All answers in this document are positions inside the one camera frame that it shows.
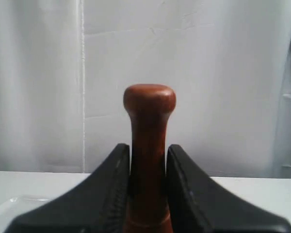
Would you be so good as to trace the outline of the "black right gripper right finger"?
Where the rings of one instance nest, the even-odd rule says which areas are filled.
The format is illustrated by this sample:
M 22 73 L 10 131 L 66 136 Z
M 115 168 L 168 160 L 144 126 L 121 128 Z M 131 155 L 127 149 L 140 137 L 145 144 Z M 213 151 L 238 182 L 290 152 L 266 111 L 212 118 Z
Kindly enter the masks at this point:
M 176 144 L 167 153 L 167 197 L 176 233 L 291 233 L 285 218 L 220 186 Z

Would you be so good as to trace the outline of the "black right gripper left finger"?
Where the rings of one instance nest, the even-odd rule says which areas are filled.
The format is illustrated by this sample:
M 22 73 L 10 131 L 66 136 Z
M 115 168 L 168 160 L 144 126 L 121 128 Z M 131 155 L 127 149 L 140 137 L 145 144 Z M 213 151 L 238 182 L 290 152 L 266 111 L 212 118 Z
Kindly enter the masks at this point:
M 121 233 L 126 215 L 129 146 L 118 144 L 84 181 L 15 217 L 7 233 Z

